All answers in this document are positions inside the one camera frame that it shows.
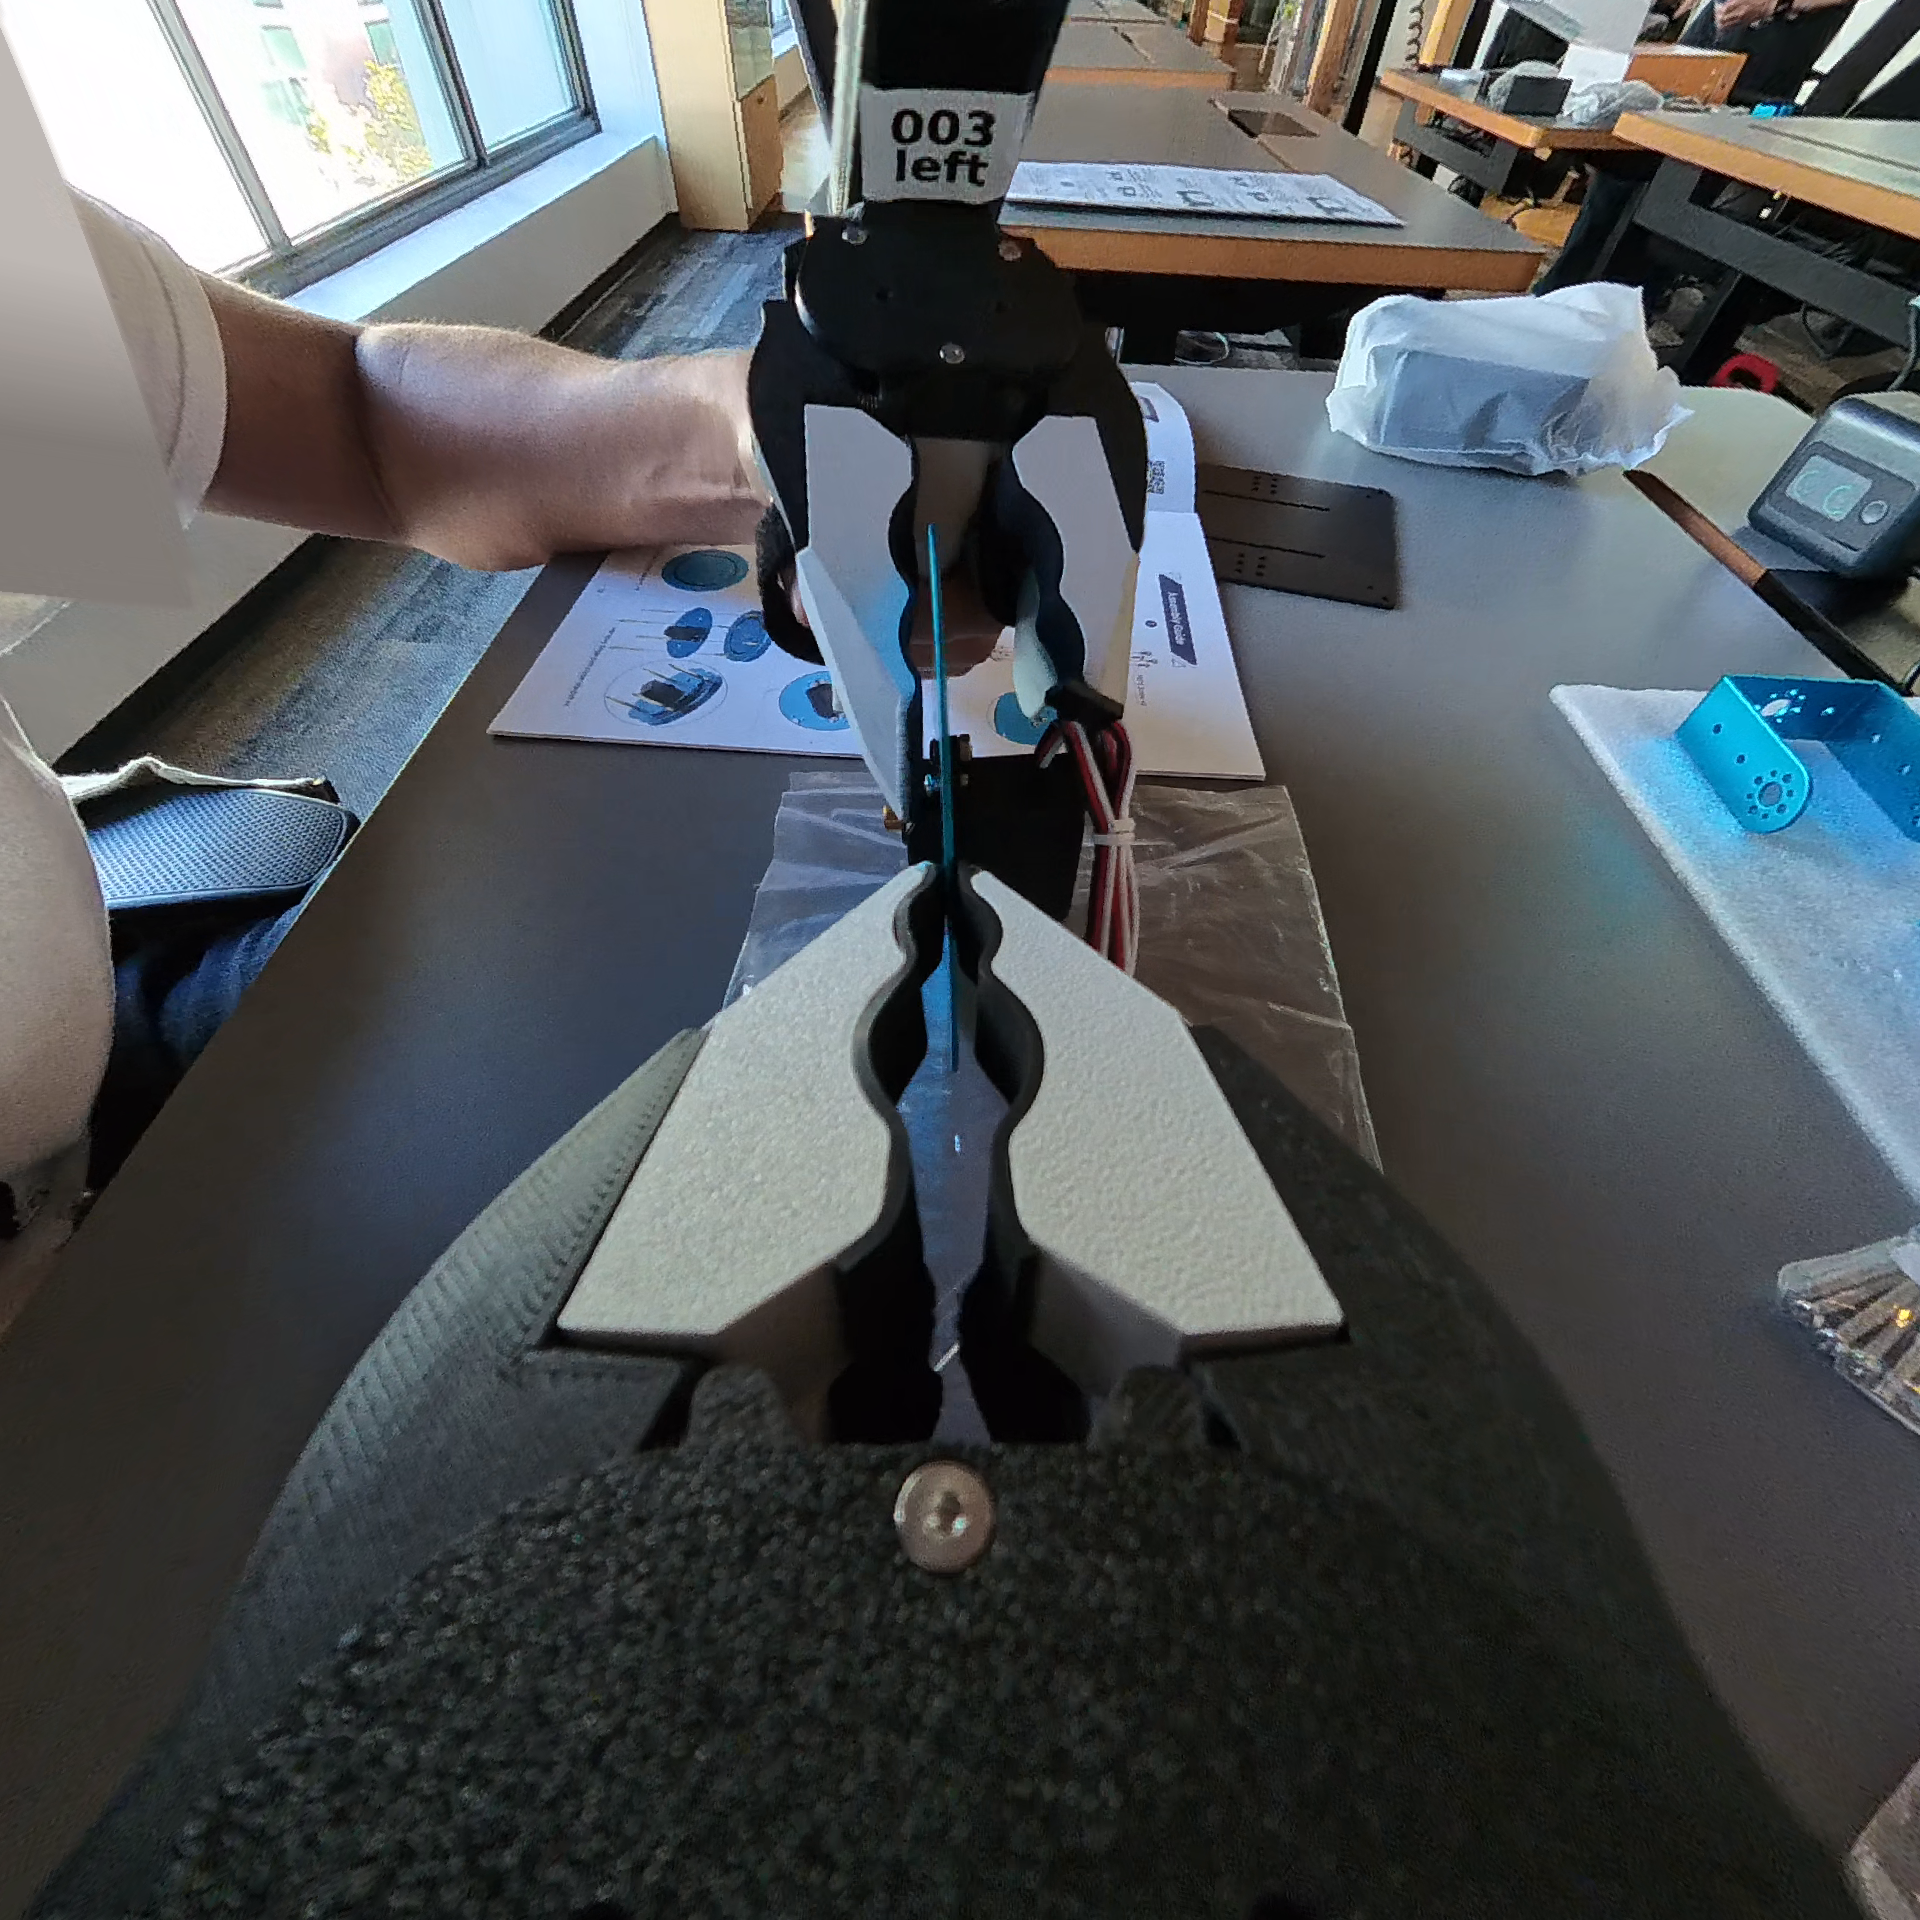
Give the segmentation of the dark grey desk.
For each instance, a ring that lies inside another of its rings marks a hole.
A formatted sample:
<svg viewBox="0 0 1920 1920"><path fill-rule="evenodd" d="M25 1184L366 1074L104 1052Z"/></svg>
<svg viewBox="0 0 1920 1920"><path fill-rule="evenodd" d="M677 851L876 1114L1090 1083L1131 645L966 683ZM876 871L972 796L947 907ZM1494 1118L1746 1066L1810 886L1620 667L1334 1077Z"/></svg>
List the dark grey desk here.
<svg viewBox="0 0 1920 1920"><path fill-rule="evenodd" d="M1915 1757L1915 1440L1771 1288L1915 1202L1550 700L1826 666L1614 472L1372 460L1326 374L1157 380L1210 460L1400 501L1400 611L1222 592L1382 1168L1843 1852ZM4 1340L8 1912L171 1717L400 1296L729 983L789 764L490 735L589 576L529 590Z"/></svg>

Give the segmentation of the black servo motor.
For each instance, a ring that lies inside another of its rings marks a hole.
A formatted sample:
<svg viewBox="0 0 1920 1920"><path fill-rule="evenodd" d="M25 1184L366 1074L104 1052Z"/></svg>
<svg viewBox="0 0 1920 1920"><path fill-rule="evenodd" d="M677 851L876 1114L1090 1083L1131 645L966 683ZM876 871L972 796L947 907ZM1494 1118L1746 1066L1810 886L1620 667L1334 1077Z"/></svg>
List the black servo motor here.
<svg viewBox="0 0 1920 1920"><path fill-rule="evenodd" d="M1086 787L1069 747L972 758L953 751L953 851L962 867L997 875L1041 912L1069 912L1086 835Z"/></svg>

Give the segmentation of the clear plastic bag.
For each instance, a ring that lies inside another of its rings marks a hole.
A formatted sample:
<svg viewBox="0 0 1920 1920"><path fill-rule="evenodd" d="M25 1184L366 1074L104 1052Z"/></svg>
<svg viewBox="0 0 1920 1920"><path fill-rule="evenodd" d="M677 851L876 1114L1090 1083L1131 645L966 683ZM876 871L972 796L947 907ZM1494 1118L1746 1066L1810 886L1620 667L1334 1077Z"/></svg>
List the clear plastic bag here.
<svg viewBox="0 0 1920 1920"><path fill-rule="evenodd" d="M1144 783L1133 805L1144 935L1138 975L1190 1023L1211 1023L1378 1166L1324 910L1288 789ZM905 861L881 792L848 758L795 773L776 814L725 1003L754 991ZM993 1133L1003 1100L962 1040L948 1067L947 966L924 987L929 1056L899 1110L932 1282L931 1362L945 1380L936 1435L986 1442L957 1346L957 1311L987 1230Z"/></svg>

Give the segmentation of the white plastic bag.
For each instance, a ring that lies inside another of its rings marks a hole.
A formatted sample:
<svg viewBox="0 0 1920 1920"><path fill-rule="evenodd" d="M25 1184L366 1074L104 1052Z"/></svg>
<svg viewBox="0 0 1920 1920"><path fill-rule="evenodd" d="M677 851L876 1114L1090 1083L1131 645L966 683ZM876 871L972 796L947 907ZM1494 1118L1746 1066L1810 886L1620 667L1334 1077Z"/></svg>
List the white plastic bag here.
<svg viewBox="0 0 1920 1920"><path fill-rule="evenodd" d="M1505 472L1593 472L1653 458L1690 416L1643 328L1641 293L1392 295L1352 322L1334 432L1390 458Z"/></svg>

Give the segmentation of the blue metal U bracket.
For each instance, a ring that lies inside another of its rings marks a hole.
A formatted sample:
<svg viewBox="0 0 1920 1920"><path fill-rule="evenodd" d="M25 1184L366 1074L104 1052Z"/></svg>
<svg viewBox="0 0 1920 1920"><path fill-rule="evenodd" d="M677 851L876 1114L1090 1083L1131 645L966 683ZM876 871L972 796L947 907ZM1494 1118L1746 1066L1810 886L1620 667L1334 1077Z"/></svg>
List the blue metal U bracket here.
<svg viewBox="0 0 1920 1920"><path fill-rule="evenodd" d="M1749 831L1780 831L1810 799L1795 744L1824 747L1906 838L1917 838L1917 716L1858 678L1725 677L1676 731L1715 796Z"/></svg>

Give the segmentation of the pile of clear hardware bags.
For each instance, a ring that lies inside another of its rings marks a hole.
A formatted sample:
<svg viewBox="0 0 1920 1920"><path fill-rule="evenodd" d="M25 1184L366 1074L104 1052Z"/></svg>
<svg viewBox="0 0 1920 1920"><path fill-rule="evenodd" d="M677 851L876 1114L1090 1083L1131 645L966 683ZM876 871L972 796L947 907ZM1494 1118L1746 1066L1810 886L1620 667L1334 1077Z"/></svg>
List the pile of clear hardware bags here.
<svg viewBox="0 0 1920 1920"><path fill-rule="evenodd" d="M1917 1230L1786 1263L1779 1296L1849 1386L1917 1432Z"/></svg>

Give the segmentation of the paper sheet on far table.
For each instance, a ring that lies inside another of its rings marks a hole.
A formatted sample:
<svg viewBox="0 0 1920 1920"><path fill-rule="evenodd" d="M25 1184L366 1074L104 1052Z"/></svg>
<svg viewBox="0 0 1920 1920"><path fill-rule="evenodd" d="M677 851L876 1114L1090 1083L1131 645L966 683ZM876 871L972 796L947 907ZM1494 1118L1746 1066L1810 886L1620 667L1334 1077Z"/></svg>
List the paper sheet on far table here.
<svg viewBox="0 0 1920 1920"><path fill-rule="evenodd" d="M1006 206L1402 226L1397 213L1332 175L1131 159L1021 159Z"/></svg>

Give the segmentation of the white foam sheet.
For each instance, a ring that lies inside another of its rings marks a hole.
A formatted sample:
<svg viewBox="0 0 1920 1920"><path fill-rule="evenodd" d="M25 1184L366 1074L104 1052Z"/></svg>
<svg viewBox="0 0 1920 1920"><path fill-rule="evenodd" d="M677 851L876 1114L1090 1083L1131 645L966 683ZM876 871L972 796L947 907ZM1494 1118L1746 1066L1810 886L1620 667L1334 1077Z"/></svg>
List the white foam sheet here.
<svg viewBox="0 0 1920 1920"><path fill-rule="evenodd" d="M1651 844L1917 1196L1917 847L1824 744L1808 807L1749 831L1678 738L1697 691L1556 685Z"/></svg>

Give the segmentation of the light wooden cabinet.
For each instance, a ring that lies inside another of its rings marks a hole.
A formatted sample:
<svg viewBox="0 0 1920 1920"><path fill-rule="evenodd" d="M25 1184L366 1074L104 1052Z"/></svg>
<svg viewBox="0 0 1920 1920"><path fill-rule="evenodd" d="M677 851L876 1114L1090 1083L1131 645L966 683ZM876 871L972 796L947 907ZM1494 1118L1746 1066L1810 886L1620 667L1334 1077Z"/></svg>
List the light wooden cabinet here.
<svg viewBox="0 0 1920 1920"><path fill-rule="evenodd" d="M644 3L664 138L685 229L748 230L781 178L766 3Z"/></svg>

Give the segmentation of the white instruction sheet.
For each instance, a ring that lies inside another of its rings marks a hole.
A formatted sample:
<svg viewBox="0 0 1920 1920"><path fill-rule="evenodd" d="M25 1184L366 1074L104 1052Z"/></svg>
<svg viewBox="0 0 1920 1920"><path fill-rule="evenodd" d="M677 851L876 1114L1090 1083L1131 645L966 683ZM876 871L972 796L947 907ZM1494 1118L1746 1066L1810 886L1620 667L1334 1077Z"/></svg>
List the white instruction sheet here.
<svg viewBox="0 0 1920 1920"><path fill-rule="evenodd" d="M1146 516L1124 722L1148 778L1264 779L1232 640L1193 509L1193 432L1161 387L1131 382ZM634 747L859 756L827 667L772 645L745 547L609 557L492 722L494 735Z"/></svg>

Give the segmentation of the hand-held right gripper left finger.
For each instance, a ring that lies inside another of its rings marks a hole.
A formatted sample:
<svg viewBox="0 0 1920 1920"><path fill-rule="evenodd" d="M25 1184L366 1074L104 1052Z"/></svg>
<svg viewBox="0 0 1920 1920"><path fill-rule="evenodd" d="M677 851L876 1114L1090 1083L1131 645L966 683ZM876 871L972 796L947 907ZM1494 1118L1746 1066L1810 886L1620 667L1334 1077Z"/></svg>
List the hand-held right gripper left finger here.
<svg viewBox="0 0 1920 1920"><path fill-rule="evenodd" d="M844 1346L836 1282L905 1164L881 1110L870 1014L909 975L901 871L718 1014L557 1331L592 1346Z"/></svg>

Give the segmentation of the person's blue jeans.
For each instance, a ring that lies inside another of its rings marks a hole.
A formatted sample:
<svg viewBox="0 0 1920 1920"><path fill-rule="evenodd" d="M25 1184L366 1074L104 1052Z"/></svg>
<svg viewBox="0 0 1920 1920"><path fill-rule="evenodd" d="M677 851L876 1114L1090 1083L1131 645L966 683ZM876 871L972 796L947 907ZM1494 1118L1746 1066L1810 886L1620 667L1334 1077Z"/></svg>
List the person's blue jeans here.
<svg viewBox="0 0 1920 1920"><path fill-rule="evenodd" d="M300 903L173 903L109 912L107 1086L165 1096L233 1014Z"/></svg>

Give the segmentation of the black flat metal plate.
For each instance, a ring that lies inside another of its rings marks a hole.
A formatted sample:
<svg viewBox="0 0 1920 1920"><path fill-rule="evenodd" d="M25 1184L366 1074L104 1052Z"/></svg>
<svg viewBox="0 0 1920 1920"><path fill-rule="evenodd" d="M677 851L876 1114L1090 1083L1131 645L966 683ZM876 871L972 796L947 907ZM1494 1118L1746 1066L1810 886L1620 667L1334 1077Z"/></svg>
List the black flat metal plate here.
<svg viewBox="0 0 1920 1920"><path fill-rule="evenodd" d="M1402 603L1397 501L1382 488L1200 464L1196 512L1220 584Z"/></svg>

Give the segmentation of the person's left forearm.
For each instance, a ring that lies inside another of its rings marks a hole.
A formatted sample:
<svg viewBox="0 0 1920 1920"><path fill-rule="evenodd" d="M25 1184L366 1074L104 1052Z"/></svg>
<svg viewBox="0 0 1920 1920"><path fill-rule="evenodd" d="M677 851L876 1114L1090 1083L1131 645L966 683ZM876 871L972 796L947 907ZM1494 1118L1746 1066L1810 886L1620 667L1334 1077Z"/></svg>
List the person's left forearm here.
<svg viewBox="0 0 1920 1920"><path fill-rule="evenodd" d="M198 283L226 367L210 512L470 570L641 539L614 519L637 367L492 327L349 327Z"/></svg>

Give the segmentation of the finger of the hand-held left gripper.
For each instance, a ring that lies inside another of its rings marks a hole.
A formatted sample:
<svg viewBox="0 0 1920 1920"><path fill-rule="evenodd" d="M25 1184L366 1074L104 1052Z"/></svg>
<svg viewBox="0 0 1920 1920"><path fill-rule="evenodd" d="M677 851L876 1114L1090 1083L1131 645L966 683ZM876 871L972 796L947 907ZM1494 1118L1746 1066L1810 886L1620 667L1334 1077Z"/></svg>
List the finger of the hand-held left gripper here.
<svg viewBox="0 0 1920 1920"><path fill-rule="evenodd" d="M1146 422L1137 407L1044 416L990 471L981 592L1016 630L1027 719L1121 717L1146 530Z"/></svg>
<svg viewBox="0 0 1920 1920"><path fill-rule="evenodd" d="M904 643L914 570L897 563L889 533L913 506L914 458L870 416L811 403L804 468L801 600L881 792L905 818L918 787L922 682Z"/></svg>

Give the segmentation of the large glass window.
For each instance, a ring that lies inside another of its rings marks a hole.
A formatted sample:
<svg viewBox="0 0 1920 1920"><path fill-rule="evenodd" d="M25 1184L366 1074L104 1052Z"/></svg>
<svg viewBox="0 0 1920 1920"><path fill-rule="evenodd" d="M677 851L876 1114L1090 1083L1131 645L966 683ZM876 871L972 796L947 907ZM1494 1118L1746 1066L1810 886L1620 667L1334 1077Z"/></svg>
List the large glass window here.
<svg viewBox="0 0 1920 1920"><path fill-rule="evenodd" d="M289 295L596 131L556 3L4 3L72 184Z"/></svg>

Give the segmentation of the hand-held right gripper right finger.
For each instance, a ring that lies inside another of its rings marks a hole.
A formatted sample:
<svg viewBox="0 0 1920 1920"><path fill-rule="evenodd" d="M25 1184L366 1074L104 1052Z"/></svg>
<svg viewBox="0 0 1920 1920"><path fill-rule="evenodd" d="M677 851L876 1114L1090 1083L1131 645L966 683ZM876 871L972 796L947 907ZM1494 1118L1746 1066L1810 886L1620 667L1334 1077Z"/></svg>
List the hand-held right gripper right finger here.
<svg viewBox="0 0 1920 1920"><path fill-rule="evenodd" d="M1344 1314L1171 1005L961 875L976 1059L1006 1100L961 1311L987 1419L1081 1419L1137 1366L1337 1336Z"/></svg>

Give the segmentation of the blue round metal plate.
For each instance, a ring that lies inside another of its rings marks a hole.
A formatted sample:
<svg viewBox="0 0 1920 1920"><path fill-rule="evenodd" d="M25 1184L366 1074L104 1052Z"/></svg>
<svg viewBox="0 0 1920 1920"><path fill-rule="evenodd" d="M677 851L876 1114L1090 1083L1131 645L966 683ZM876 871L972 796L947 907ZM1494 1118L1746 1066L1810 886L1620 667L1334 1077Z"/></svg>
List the blue round metal plate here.
<svg viewBox="0 0 1920 1920"><path fill-rule="evenodd" d="M929 623L932 652L932 687L936 687L936 762L932 762L932 797L939 802L939 840L941 840L941 886L945 886L945 981L947 981L947 1040L948 1040L948 1071L957 1074L962 1052L962 954L955 932L955 765L953 765L953 730L948 708L948 650L945 622L945 564L939 548L939 524L929 520L925 530L929 559Z"/></svg>

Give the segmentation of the person's left hand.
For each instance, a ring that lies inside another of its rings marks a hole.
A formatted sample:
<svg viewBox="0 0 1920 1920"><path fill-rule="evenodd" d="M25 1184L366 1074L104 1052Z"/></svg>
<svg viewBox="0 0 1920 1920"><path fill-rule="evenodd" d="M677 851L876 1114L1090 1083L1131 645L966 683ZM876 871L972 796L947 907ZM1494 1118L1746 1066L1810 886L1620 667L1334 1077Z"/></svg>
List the person's left hand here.
<svg viewBox="0 0 1920 1920"><path fill-rule="evenodd" d="M745 350L625 365L634 426L620 544L752 544L768 509Z"/></svg>

